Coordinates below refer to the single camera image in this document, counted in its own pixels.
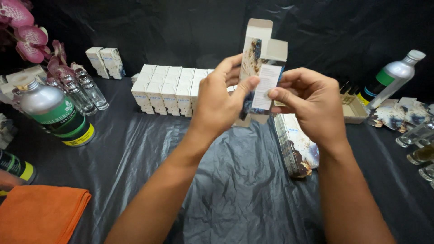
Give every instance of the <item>plastic tablecloth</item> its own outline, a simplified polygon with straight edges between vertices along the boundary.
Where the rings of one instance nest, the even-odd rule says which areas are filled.
[[[190,119],[146,115],[130,78],[96,78],[110,106],[88,117],[96,137],[69,148],[20,113],[1,106],[19,132],[7,150],[38,170],[33,184],[85,188],[92,198],[70,243],[102,243],[111,226],[180,142]],[[398,132],[347,125],[348,139],[398,243],[432,243],[434,190],[395,143]],[[273,120],[231,128],[217,138],[196,176],[166,243],[324,243],[318,174],[290,179]]]

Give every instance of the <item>fingernail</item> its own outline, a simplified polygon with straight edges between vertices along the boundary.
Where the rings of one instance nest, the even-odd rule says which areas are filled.
[[[259,81],[260,81],[259,76],[252,76],[249,80],[250,84],[253,86],[258,85]]]
[[[276,89],[271,89],[268,92],[268,97],[271,98],[271,99],[275,99],[278,94],[279,94],[279,92],[277,92]]]

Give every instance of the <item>white label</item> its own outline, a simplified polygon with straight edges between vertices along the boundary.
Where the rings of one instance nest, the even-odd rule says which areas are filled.
[[[263,64],[259,72],[260,82],[256,87],[255,96],[253,97],[252,108],[255,109],[270,109],[271,99],[268,97],[268,91],[276,87],[279,81],[280,71],[282,67]]]

